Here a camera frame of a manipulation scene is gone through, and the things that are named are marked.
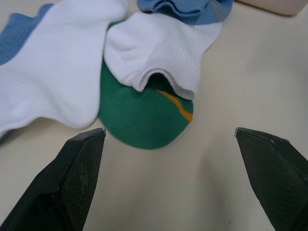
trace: orange stripe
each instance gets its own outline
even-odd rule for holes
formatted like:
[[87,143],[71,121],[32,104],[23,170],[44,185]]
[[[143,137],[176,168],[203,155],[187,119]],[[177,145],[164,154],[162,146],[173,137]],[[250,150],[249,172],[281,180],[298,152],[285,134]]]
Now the orange stripe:
[[187,112],[187,111],[183,108],[182,104],[180,103],[180,101],[179,101],[177,98],[175,98],[174,96],[168,94],[168,93],[165,92],[165,91],[162,91],[162,90],[157,90],[157,91],[160,92],[160,93],[162,93],[163,95],[165,95],[168,99],[170,99],[170,100],[178,107],[180,113],[182,114],[182,116],[183,116],[185,119],[187,119],[189,122],[192,121],[192,119],[193,119],[193,114],[190,113],[190,112]]

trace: beige tabletop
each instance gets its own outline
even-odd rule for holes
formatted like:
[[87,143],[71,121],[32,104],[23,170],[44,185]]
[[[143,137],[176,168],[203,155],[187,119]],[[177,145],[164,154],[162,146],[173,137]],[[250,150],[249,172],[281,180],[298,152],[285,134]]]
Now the beige tabletop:
[[[0,29],[10,13],[33,16],[47,2],[0,1]],[[204,55],[184,132],[152,151],[107,134],[84,230],[273,231],[233,134],[236,127],[272,133],[308,157],[307,88],[308,11],[289,18],[236,3]],[[2,145],[0,223],[67,139],[101,126],[76,130],[41,118]]]

